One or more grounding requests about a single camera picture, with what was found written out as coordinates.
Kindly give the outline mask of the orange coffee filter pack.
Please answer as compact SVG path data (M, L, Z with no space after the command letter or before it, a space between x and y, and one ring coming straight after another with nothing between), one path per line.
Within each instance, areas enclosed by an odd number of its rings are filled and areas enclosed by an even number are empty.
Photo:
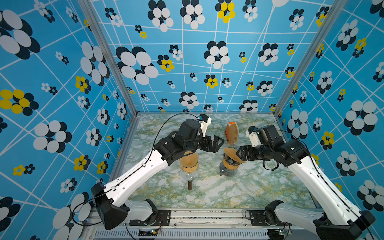
M239 136L239 127L236 122L230 122L227 124L225 136L230 146L237 143Z

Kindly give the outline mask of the grey glass pitcher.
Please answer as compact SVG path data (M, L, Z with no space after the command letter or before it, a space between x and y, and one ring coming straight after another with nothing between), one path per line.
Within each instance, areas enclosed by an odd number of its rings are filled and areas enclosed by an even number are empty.
M220 168L219 175L220 176L226 176L226 177L233 177L236 175L237 171L238 171L237 169L231 170L231 169L228 169L226 167L223 167L223 168Z

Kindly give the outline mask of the grey glass dripper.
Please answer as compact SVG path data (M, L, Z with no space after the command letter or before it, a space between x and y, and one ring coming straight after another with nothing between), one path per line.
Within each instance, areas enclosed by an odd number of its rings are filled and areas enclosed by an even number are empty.
M241 162L237 162L233 159L223 158L223 165L228 169L231 169L231 170L238 169L241 164L242 164Z

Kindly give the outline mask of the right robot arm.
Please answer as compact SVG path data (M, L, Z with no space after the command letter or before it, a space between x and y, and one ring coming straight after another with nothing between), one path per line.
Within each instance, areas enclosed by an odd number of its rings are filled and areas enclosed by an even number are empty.
M362 211L333 185L298 139L284 142L273 125L249 127L251 144L241 146L237 156L242 161L270 161L294 173L315 197L322 212L292 207L275 200L265 207L270 225L286 223L316 234L321 240L357 240L375 222L374 215Z

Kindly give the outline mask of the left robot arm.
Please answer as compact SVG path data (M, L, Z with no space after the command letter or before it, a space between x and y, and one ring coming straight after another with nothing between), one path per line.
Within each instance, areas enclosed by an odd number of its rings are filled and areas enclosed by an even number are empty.
M208 136L206 131L212 119L201 114L197 119L185 120L177 131L160 139L133 168L115 180L91 188L96 210L106 230L112 230L124 221L138 220L148 225L155 222L158 209L150 200L130 201L132 193L156 173L166 169L186 153L197 150L216 153L224 140Z

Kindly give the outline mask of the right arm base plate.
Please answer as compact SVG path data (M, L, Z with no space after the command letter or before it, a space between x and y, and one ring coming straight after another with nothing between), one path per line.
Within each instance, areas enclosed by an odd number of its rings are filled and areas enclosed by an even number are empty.
M268 222L268 218L265 215L265 210L246 210L245 218L251 222L252 227L291 227L290 223L283 223L279 220Z

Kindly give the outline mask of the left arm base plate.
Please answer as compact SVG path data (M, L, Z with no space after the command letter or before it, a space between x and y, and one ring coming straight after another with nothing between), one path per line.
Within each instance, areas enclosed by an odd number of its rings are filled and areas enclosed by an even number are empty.
M171 220L171 210L158 210L155 214L152 214L147 220L130 220L130 226L169 226Z

